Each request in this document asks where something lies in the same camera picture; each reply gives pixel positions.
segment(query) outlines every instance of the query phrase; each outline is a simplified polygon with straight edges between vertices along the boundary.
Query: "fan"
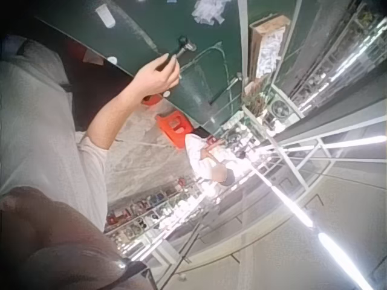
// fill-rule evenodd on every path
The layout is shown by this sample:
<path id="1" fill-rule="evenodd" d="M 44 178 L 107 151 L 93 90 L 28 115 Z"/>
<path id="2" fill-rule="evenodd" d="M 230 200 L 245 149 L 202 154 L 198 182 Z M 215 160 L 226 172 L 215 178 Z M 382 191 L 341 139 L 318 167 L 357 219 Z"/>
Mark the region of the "fan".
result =
<path id="1" fill-rule="evenodd" d="M 276 118 L 284 119 L 290 114 L 289 107 L 281 100 L 275 100 L 271 105 L 272 113 Z"/>

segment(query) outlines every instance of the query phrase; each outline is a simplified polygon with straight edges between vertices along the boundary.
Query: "worker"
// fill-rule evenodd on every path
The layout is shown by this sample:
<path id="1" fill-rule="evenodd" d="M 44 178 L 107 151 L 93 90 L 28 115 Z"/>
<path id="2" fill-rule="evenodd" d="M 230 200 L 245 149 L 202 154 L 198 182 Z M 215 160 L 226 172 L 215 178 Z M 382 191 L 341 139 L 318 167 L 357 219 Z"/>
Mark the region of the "worker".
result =
<path id="1" fill-rule="evenodd" d="M 187 155 L 197 177 L 213 180 L 223 186 L 230 186 L 235 181 L 234 172 L 219 162 L 212 151 L 224 143 L 219 139 L 207 145 L 210 133 L 202 127 L 194 129 L 185 137 Z"/>
<path id="2" fill-rule="evenodd" d="M 5 277 L 10 289 L 151 289 L 142 275 L 125 282 L 144 264 L 122 260 L 102 233 L 104 171 L 108 149 L 141 100 L 178 84 L 175 56 L 158 70 L 167 60 L 141 68 L 80 141 L 56 53 L 26 40 L 0 63 L 1 289 Z"/>

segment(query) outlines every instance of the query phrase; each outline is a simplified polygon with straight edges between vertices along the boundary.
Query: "hand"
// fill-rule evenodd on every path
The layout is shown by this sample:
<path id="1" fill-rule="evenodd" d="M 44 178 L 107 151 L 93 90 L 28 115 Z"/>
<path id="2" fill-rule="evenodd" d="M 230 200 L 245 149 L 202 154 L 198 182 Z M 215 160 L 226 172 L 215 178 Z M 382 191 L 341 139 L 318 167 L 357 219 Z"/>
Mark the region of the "hand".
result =
<path id="1" fill-rule="evenodd" d="M 129 84 L 140 101 L 147 95 L 158 94 L 176 86 L 179 82 L 180 66 L 176 56 L 172 56 L 169 63 L 158 71 L 157 68 L 168 59 L 168 53 L 143 66 Z"/>

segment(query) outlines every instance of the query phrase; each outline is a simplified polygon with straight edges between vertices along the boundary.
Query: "concrete floor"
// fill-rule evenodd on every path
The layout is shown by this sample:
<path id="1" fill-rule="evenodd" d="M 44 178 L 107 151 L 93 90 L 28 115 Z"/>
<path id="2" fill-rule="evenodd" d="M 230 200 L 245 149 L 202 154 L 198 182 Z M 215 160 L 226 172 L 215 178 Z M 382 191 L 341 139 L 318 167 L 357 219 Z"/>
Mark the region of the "concrete floor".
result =
<path id="1" fill-rule="evenodd" d="M 185 149 L 177 150 L 155 122 L 157 114 L 173 110 L 168 101 L 162 100 L 155 106 L 141 106 L 128 118 L 109 151 L 106 163 L 110 205 L 121 198 L 193 174 Z"/>

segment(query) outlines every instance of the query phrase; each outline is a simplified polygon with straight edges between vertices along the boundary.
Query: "orange stool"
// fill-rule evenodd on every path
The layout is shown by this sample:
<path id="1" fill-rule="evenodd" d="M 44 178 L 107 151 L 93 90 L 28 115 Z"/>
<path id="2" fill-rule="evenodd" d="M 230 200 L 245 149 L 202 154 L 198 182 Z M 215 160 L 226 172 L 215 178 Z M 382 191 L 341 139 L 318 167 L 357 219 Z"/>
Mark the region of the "orange stool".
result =
<path id="1" fill-rule="evenodd" d="M 160 94 L 149 95 L 141 101 L 141 104 L 146 106 L 153 106 L 156 105 L 162 99 L 163 97 Z"/>
<path id="2" fill-rule="evenodd" d="M 186 116 L 175 111 L 166 117 L 156 116 L 158 127 L 168 136 L 177 148 L 186 147 L 185 137 L 194 129 Z"/>

